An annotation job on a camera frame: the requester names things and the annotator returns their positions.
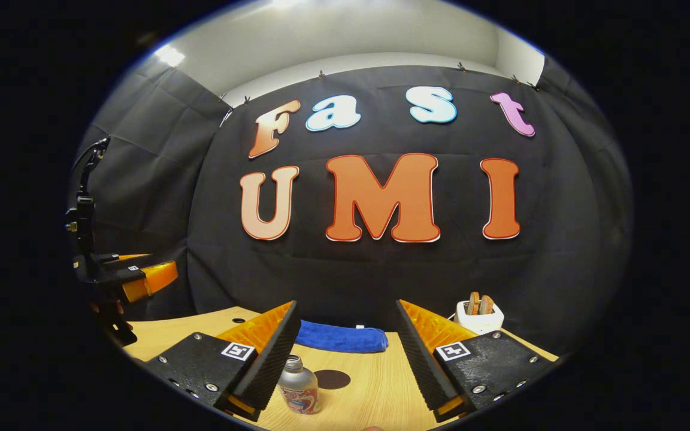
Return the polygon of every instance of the letter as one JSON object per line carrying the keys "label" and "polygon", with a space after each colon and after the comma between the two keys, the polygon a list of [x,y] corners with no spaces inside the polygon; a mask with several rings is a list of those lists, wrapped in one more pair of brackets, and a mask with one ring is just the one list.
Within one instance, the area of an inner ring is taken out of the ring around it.
{"label": "letter", "polygon": [[276,214],[271,221],[262,221],[260,205],[260,185],[265,182],[265,174],[255,172],[241,177],[241,225],[252,238],[270,241],[276,239],[289,227],[292,204],[292,180],[299,174],[296,166],[276,169],[271,178],[276,181]]}
{"label": "letter", "polygon": [[420,123],[448,123],[457,117],[457,108],[451,103],[453,96],[446,88],[412,87],[406,90],[411,104],[408,112]]}
{"label": "letter", "polygon": [[523,112],[523,106],[520,103],[510,99],[510,96],[506,93],[496,93],[496,95],[491,95],[491,100],[499,104],[504,112],[504,117],[507,118],[507,122],[510,126],[513,126],[516,132],[524,136],[534,136],[534,127],[527,125],[523,122],[523,118],[520,117],[520,112]]}
{"label": "letter", "polygon": [[515,175],[518,165],[505,159],[485,159],[481,170],[489,179],[489,221],[484,226],[488,239],[510,239],[518,236],[520,224],[515,220]]}
{"label": "letter", "polygon": [[279,140],[273,137],[273,131],[277,130],[279,134],[284,133],[287,130],[287,126],[289,126],[288,113],[297,112],[298,109],[299,101],[294,100],[257,117],[257,121],[255,121],[257,123],[257,137],[255,137],[255,146],[249,150],[250,159],[254,159],[277,147]]}
{"label": "letter", "polygon": [[353,96],[332,96],[315,104],[313,110],[315,114],[305,122],[305,128],[312,132],[320,132],[331,126],[349,128],[361,119],[361,115],[356,114],[356,98]]}
{"label": "letter", "polygon": [[429,154],[401,156],[385,186],[362,156],[339,156],[326,163],[334,174],[334,222],[326,229],[332,241],[357,241],[361,228],[355,223],[355,208],[369,234],[380,239],[395,208],[398,223],[391,236],[398,242],[434,242],[441,229],[433,224],[432,175],[438,159]]}

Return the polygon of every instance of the blue cloth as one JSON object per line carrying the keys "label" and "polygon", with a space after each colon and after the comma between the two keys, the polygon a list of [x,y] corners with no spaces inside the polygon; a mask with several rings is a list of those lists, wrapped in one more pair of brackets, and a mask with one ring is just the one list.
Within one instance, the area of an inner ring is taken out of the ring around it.
{"label": "blue cloth", "polygon": [[355,354],[382,352],[388,347],[385,331],[374,327],[356,329],[308,321],[301,322],[295,342],[303,346]]}

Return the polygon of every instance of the black circle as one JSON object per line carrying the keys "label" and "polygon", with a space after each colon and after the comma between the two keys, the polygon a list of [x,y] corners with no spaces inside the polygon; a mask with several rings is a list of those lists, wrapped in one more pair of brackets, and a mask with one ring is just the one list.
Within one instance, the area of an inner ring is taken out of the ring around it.
{"label": "black circle", "polygon": [[350,376],[337,370],[318,370],[314,374],[318,378],[320,389],[341,389],[350,384]]}

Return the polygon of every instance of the letter m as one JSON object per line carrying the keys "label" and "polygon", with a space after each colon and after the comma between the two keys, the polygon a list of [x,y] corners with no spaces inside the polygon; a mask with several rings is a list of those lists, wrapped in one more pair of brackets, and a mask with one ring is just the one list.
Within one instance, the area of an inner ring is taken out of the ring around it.
{"label": "letter m", "polygon": [[332,241],[357,241],[356,208],[374,239],[383,237],[399,208],[391,236],[399,242],[433,242],[441,229],[433,224],[432,175],[438,160],[424,153],[401,156],[385,186],[362,156],[339,156],[326,163],[334,174],[334,222],[326,229]]}

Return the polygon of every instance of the table surface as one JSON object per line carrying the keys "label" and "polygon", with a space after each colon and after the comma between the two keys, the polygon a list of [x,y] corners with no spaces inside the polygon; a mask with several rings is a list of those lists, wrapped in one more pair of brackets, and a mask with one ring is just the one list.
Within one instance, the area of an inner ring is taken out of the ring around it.
{"label": "table surface", "polygon": [[[248,321],[257,315],[233,306],[179,319],[130,322],[138,341],[124,350],[132,357],[150,360],[191,333],[198,331],[216,336],[238,325],[232,321],[234,318]],[[504,329],[502,332],[514,336]],[[329,352],[295,344],[291,353],[302,358],[305,368],[314,372],[342,371],[350,376],[350,384],[336,390],[319,389],[321,410],[314,415],[292,412],[279,391],[274,390],[268,407],[254,424],[273,431],[361,431],[368,426],[380,426],[385,431],[424,431],[455,420],[435,422],[411,373],[398,334],[386,332],[386,335],[387,349],[375,354]],[[558,359],[517,336],[514,338],[548,360]]]}

